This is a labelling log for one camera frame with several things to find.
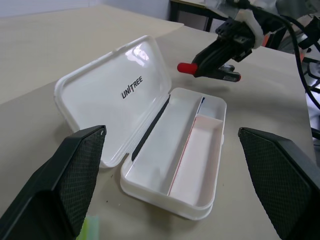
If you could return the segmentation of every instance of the table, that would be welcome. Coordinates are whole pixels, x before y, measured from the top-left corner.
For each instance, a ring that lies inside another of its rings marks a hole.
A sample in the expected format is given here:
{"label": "table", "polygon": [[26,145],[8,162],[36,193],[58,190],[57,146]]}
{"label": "table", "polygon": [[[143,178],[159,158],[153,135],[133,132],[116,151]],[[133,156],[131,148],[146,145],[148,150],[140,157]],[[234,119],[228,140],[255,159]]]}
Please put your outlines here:
{"label": "table", "polygon": [[0,104],[143,35],[181,26],[107,5],[0,18]]}
{"label": "table", "polygon": [[[100,13],[109,10],[89,11]],[[76,11],[73,16],[81,18],[85,12]],[[119,11],[118,14],[120,13],[121,15],[114,16],[116,20],[126,14]],[[59,24],[55,14],[60,16],[61,12],[50,13],[51,20],[47,20],[47,24],[52,26],[52,35],[63,29],[67,31]],[[64,19],[63,24],[72,22],[77,22],[77,19]],[[107,23],[99,25],[99,28],[103,30],[106,28],[105,24]],[[86,25],[82,30],[89,31],[90,27]],[[69,50],[66,55],[60,52],[60,58],[68,57],[72,53],[78,57],[84,53],[89,56],[83,56],[82,60],[90,62],[90,51],[78,44],[77,34],[73,35],[77,30],[69,31],[65,41],[59,41],[58,38],[52,40],[52,44],[59,43],[61,48]],[[140,28],[139,31],[143,35],[148,32],[148,28]],[[92,49],[95,54],[103,55],[109,35],[110,33],[102,34],[97,29],[87,38],[87,44],[94,45]],[[204,77],[193,78],[177,72],[176,65],[179,62],[190,62],[216,37],[216,34],[183,26],[156,38],[172,79],[172,89],[183,87],[203,92],[223,98],[227,103],[224,145],[211,214],[204,220],[190,221],[126,195],[119,184],[120,164],[99,172],[88,210],[89,215],[99,216],[100,239],[141,240],[150,239],[151,236],[152,239],[184,240],[279,239],[255,194],[237,133],[239,127],[251,127],[281,135],[296,142],[315,161],[306,98],[295,59],[291,54],[260,47],[242,62],[232,62],[242,74],[242,81],[239,83]],[[38,45],[43,43],[37,41],[36,37],[32,42]],[[29,64],[33,66],[32,70],[36,71],[36,65]],[[56,70],[62,68],[68,73],[73,71],[74,67],[76,66],[73,62],[67,61],[58,61],[54,65]],[[4,70],[4,74],[9,76],[11,68]],[[47,79],[56,78],[56,72],[48,71]],[[62,140],[71,134],[53,101],[55,82],[41,84],[41,87],[0,104],[0,215],[30,175],[49,159]]]}
{"label": "table", "polygon": [[213,19],[226,20],[225,17],[207,9],[204,0],[170,0],[169,20],[177,22],[179,19],[179,11],[207,17],[204,27],[206,32],[210,32]]}

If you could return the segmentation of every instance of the red object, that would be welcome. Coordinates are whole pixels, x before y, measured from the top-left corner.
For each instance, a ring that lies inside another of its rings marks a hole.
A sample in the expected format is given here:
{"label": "red object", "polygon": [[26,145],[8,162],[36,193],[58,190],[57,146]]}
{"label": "red object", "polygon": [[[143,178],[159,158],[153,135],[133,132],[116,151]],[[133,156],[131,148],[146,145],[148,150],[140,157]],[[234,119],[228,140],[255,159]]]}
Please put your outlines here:
{"label": "red object", "polygon": [[194,75],[196,73],[197,69],[198,69],[198,65],[196,63],[184,63],[184,62],[181,62],[181,63],[178,64],[176,69],[180,73]]}

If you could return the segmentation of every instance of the white plastic part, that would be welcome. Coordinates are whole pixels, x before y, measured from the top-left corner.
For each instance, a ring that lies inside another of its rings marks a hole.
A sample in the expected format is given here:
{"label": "white plastic part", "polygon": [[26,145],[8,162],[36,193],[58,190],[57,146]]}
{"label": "white plastic part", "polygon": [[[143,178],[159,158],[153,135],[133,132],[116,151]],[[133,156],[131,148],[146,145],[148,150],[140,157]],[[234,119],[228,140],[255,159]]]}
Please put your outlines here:
{"label": "white plastic part", "polygon": [[175,88],[138,156],[124,161],[122,189],[185,218],[205,218],[215,199],[226,108],[221,98]]}
{"label": "white plastic part", "polygon": [[200,220],[213,207],[227,105],[175,88],[133,159],[170,88],[157,44],[144,36],[60,79],[54,99],[73,131],[106,125],[100,166],[126,158],[120,184],[127,194]]}
{"label": "white plastic part", "polygon": [[234,20],[247,24],[255,38],[253,49],[259,48],[264,42],[265,35],[254,13],[249,9],[240,9]]}
{"label": "white plastic part", "polygon": [[136,147],[170,88],[157,44],[144,36],[61,78],[54,100],[74,132],[106,125],[100,167],[111,168]]}

